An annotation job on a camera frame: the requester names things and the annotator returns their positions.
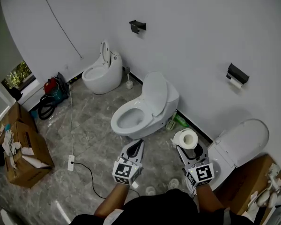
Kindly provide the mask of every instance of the marble floor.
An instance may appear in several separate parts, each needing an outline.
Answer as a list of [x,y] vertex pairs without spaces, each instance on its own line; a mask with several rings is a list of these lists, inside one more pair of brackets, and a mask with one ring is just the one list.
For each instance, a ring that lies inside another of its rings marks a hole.
[[[71,85],[75,161],[93,171],[94,186],[101,196],[107,196],[115,186],[111,175],[113,163],[122,147],[130,142],[129,138],[112,131],[112,115],[121,105],[141,94],[140,84],[134,81],[134,88],[127,90],[125,82],[103,95],[93,94],[82,79]],[[68,156],[72,153],[70,104],[70,99],[67,99],[49,119],[36,120],[55,163],[52,172],[31,189],[26,189],[10,184],[4,168],[0,168],[0,206],[16,213],[29,225],[67,224],[57,202],[70,220],[79,214],[93,214],[102,202],[92,189],[90,172],[86,168],[75,165],[73,172],[67,170]],[[174,177],[180,180],[181,190],[187,192],[181,170],[183,164],[170,141],[182,129],[180,125],[172,131],[162,128],[144,138],[144,170],[136,180],[139,184],[136,190],[140,195],[145,194],[147,186],[154,186],[158,194],[165,192],[168,182]],[[135,192],[129,191],[127,201],[136,196]]]

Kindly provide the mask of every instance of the window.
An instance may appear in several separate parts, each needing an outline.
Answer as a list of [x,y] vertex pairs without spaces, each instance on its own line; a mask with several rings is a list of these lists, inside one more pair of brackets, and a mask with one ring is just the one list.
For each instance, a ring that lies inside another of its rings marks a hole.
[[22,91],[34,80],[35,77],[29,67],[25,61],[22,61],[4,78],[2,84],[5,88],[12,89],[12,87],[15,87],[19,91]]

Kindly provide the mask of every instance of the toilet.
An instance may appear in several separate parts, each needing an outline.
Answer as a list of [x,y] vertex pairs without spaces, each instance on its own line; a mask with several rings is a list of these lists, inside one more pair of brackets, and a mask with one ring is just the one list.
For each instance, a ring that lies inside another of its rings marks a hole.
[[[256,157],[266,146],[269,131],[264,122],[248,119],[234,128],[224,131],[208,148],[208,156],[214,167],[214,179],[209,185],[218,188],[236,167]],[[192,193],[192,185],[187,179]]]
[[143,138],[161,129],[177,109],[179,93],[158,72],[149,73],[142,94],[122,105],[111,119],[116,134],[133,139]]
[[98,60],[82,73],[83,82],[93,93],[107,93],[120,85],[122,66],[120,54],[110,51],[105,40],[101,43]]

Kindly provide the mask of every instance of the white toilet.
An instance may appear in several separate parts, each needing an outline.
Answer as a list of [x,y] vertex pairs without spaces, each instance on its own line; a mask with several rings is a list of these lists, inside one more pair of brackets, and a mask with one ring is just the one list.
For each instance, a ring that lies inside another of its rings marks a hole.
[[[224,131],[208,148],[210,162],[214,166],[214,179],[209,183],[215,190],[236,167],[256,157],[269,139],[267,126],[258,119],[248,119],[236,127]],[[192,185],[186,181],[192,192]]]
[[111,119],[116,134],[143,138],[162,128],[177,109],[179,93],[158,72],[149,73],[142,94],[122,105]]
[[104,94],[117,88],[122,80],[122,58],[109,49],[107,41],[100,47],[100,57],[82,73],[84,84],[96,94]]

